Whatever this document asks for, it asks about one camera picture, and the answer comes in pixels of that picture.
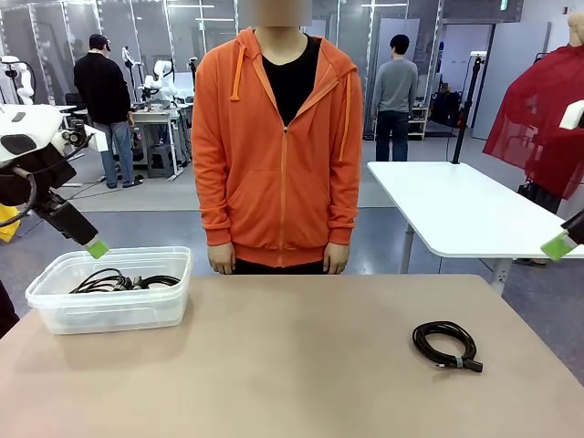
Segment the person's right hand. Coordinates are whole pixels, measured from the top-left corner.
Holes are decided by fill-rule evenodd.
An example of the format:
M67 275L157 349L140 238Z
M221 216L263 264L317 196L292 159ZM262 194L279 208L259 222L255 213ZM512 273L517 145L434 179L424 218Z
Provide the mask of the person's right hand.
M207 249L208 261L214 272L232 275L235 271L235 250L231 243L210 245Z

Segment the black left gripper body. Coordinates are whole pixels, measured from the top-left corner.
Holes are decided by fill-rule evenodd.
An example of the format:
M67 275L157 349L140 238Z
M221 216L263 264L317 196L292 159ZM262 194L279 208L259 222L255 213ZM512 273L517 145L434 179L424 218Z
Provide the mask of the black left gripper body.
M25 155L20 159L20 167L34 175L38 203L46 201L52 189L60 188L77 175L65 156L56 148L44 148Z

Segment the person's left hand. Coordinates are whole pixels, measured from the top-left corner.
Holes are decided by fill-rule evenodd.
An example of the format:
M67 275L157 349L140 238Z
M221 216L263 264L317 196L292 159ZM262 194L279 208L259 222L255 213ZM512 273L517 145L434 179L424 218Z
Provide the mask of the person's left hand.
M327 275L341 274L349 261L349 246L328 243L323 259L323 272Z

